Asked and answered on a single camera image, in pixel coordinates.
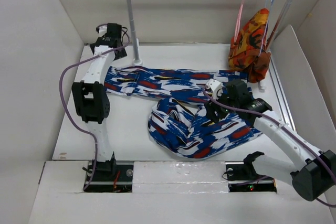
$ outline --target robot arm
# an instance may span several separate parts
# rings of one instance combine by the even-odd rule
[[[94,56],[99,57],[91,63],[82,80],[73,83],[72,93],[77,114],[98,140],[97,161],[105,163],[112,160],[113,150],[105,120],[110,112],[110,102],[103,86],[104,80],[112,62],[127,54],[125,49],[112,51],[121,46],[121,25],[106,24],[97,27],[97,32],[105,34],[90,47]]]
[[[224,118],[230,112],[227,106],[238,108],[236,112],[242,119],[251,127],[255,127],[267,135],[292,161],[292,163],[284,162],[262,152],[255,152],[244,159],[245,169],[248,170],[248,173],[267,175],[292,185],[296,192],[308,201],[317,199],[334,185],[331,176],[316,156],[319,156],[335,174],[336,155],[332,151],[322,152],[285,125],[269,104],[262,99],[254,99],[249,94],[245,82],[242,80],[228,82],[225,84],[227,91],[225,94],[222,92],[222,83],[216,80],[210,80],[206,84],[206,88],[211,89],[213,99],[216,101],[216,103],[209,101],[205,104],[206,116],[209,119],[218,122],[220,118]]]

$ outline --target clothing hanger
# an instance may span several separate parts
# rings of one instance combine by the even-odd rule
[[[273,4],[274,4],[274,1],[275,1],[275,0],[270,0],[269,15],[270,15],[270,13],[271,13],[271,11],[272,11],[272,7],[273,7]],[[262,48],[263,48],[263,46],[264,46],[264,39],[265,39],[265,36],[266,36],[266,33],[267,33],[267,29],[268,29],[268,22],[269,22],[269,16],[268,16],[268,19],[267,19],[267,22],[266,22],[266,28],[265,28],[264,35],[262,36],[262,39],[261,39],[260,52],[259,52],[258,57],[261,55]],[[265,89],[266,89],[265,81],[264,81],[264,80],[259,81],[259,82],[258,82],[258,87],[259,87],[259,90],[260,90],[261,92],[264,92]]]
[[[239,12],[238,12],[238,17],[237,17],[237,22],[236,22],[234,42],[236,42],[237,38],[238,38],[238,34],[239,34],[239,30],[240,30],[241,13],[243,12],[244,2],[245,2],[245,0],[241,0]]]

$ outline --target white pole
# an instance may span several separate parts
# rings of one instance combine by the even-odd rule
[[[131,38],[133,44],[133,51],[134,51],[134,65],[142,65],[142,60],[139,56],[139,41],[137,39],[137,34],[135,33],[135,25],[134,25],[134,18],[133,18],[133,9],[132,9],[132,2],[131,0],[126,0],[127,2],[127,10],[128,10],[128,17],[130,20],[130,30],[131,30]]]
[[[268,38],[268,41],[267,41],[267,45],[266,45],[266,51],[269,50],[270,46],[272,45],[274,39],[275,39],[275,36],[276,34],[278,33],[278,30],[279,30],[279,27],[281,25],[281,22],[283,21],[283,18],[285,17],[291,3],[292,3],[293,0],[286,0],[285,4],[283,5],[283,8],[279,14],[279,17],[278,17],[278,20],[277,22],[275,23],[274,25],[274,28],[273,28],[273,31],[271,33],[271,35],[269,36]]]

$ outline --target white backdrop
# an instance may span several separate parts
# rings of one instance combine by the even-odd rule
[[[0,27],[0,223],[26,224],[64,115],[58,79],[83,42],[59,0],[0,0]]]
[[[278,36],[272,51],[297,132],[319,149],[336,153],[336,130],[291,26]],[[330,188],[325,196],[328,203],[336,204],[336,187]],[[336,220],[336,209],[331,209],[331,213]]]
[[[319,0],[298,31],[304,54],[336,126],[336,0]]]
[[[241,0],[133,0],[140,42],[229,42]],[[84,42],[97,39],[95,27],[113,22],[129,26],[125,0],[61,0]],[[285,0],[277,0],[274,21]],[[285,24],[298,28],[317,0],[295,0]],[[246,0],[242,25],[265,0]]]

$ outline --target black bracket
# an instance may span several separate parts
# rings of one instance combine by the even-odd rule
[[[320,155],[331,171],[336,174],[336,155],[332,151],[327,151]],[[299,172],[291,173],[292,185],[295,191],[305,200],[313,201],[327,191],[335,183],[331,179],[327,170],[317,160],[306,160],[307,165]]]
[[[92,176],[93,163],[88,168],[82,169],[87,172],[85,185]],[[87,193],[128,193],[132,191],[133,162],[118,163],[114,153],[111,160],[97,162],[91,184],[85,189]]]
[[[229,81],[225,84],[225,88],[227,93],[223,93],[217,100],[221,104],[259,113],[272,110],[272,107],[263,99],[253,98],[243,80],[237,79]],[[205,109],[206,117],[215,123],[217,123],[220,119],[225,118],[228,113],[234,113],[234,111],[227,110],[212,101],[205,103]],[[257,115],[245,112],[237,112],[237,114],[251,126],[254,125],[254,122],[258,117]]]
[[[256,173],[252,162],[262,155],[263,152],[254,152],[247,155],[243,162],[227,162],[226,172],[223,175],[226,174],[229,181],[258,179],[262,175]]]
[[[108,46],[109,48],[121,47],[121,33],[121,25],[116,23],[108,23],[106,33],[102,37],[98,37],[95,43],[90,44],[92,53],[94,54],[94,48],[99,46]],[[124,48],[114,51],[114,54],[116,56],[114,60],[119,60],[127,56],[126,50]]]
[[[76,113],[84,122],[102,123],[110,113],[110,101],[106,95],[104,86],[96,81],[92,83],[74,82],[72,95],[75,102]]]

